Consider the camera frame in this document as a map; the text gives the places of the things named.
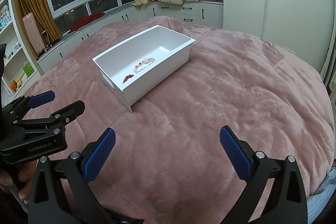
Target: red garment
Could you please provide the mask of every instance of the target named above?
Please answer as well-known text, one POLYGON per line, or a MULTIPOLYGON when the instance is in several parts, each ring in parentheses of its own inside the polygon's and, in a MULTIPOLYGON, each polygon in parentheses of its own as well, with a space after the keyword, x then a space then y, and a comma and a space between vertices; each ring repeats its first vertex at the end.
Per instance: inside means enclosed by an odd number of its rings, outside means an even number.
POLYGON ((105 15, 105 13, 96 13, 94 15, 90 15, 90 16, 85 16, 85 17, 81 17, 79 20, 77 20, 71 27, 70 27, 70 32, 73 31, 77 31, 79 28, 85 26, 86 24, 102 17, 103 15, 105 15))

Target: blue textured pad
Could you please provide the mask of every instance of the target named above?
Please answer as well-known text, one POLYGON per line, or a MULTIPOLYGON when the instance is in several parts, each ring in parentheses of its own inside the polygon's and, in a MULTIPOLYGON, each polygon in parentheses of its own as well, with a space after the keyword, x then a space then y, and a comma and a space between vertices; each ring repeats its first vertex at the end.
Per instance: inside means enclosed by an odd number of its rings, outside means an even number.
POLYGON ((55 92, 52 90, 41 93, 29 99, 27 102, 28 108, 37 108, 46 103, 52 102, 55 99, 55 92))
POLYGON ((115 144, 116 133, 110 129, 84 163, 83 179, 86 183, 96 179, 115 144))
POLYGON ((252 163, 240 147, 239 143, 225 127, 220 130, 219 139, 230 162, 236 170, 238 177, 241 180, 249 182, 252 179, 252 163))

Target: white storage bin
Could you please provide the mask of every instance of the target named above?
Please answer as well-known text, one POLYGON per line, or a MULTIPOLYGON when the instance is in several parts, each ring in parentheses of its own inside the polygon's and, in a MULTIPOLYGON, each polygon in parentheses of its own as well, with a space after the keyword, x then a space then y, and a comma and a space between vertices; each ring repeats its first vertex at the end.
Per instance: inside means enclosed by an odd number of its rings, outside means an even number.
POLYGON ((131 106, 136 101, 188 61, 194 41, 156 25, 109 48, 93 61, 104 83, 132 112, 131 106), (135 66, 145 58, 154 58, 155 62, 140 66, 144 69, 135 73, 135 66), (123 83, 128 75, 134 76, 123 83))

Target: bedspread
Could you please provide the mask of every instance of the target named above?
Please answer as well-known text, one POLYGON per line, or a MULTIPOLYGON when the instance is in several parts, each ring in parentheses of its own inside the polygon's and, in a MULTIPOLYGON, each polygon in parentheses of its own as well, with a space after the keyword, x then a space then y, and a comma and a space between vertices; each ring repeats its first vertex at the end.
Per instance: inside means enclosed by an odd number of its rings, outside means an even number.
MULTIPOLYGON (((113 128, 116 145, 90 187, 103 206, 148 224, 216 224, 229 212, 245 182, 219 142, 224 125, 269 157, 295 156, 307 196, 333 161, 333 114, 319 73, 290 52, 245 33, 168 17, 112 23, 82 42, 26 94, 48 90, 55 91, 56 99, 31 110, 28 118, 48 117, 76 100, 86 106, 66 127, 67 150, 51 158, 82 151, 113 128), (104 85, 92 58, 157 24, 196 42, 189 62, 130 113, 104 85)), ((254 217, 266 199, 263 195, 254 217)))

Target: brown curtain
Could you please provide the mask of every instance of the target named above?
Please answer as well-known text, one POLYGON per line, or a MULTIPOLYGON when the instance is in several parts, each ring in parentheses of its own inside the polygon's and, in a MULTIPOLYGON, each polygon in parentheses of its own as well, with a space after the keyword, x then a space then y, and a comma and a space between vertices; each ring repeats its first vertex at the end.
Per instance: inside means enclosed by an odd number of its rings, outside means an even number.
POLYGON ((47 0, 14 0, 14 5, 18 18, 20 19, 19 22, 21 28, 24 30, 26 40, 28 41, 32 53, 37 59, 37 54, 28 39, 22 18, 28 13, 33 13, 40 33, 46 30, 46 32, 42 34, 42 39, 46 45, 49 45, 55 40, 61 38, 62 33, 53 20, 47 0))

